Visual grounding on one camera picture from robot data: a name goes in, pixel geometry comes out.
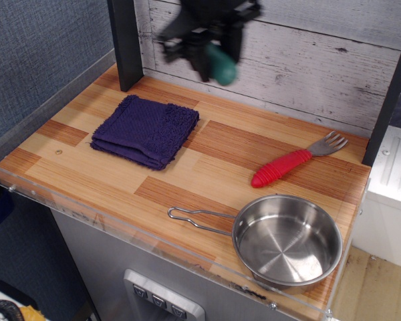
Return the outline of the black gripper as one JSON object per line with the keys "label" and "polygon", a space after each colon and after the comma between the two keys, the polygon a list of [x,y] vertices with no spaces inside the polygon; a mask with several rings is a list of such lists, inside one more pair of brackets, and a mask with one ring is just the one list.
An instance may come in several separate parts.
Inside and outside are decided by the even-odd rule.
{"label": "black gripper", "polygon": [[213,78],[207,50],[211,40],[201,36],[184,37],[199,28],[224,25],[220,47],[237,64],[241,56],[244,25],[234,22],[250,21],[260,16],[260,10],[258,1],[180,1],[178,15],[156,38],[162,42],[166,62],[185,59],[202,82],[209,82]]}

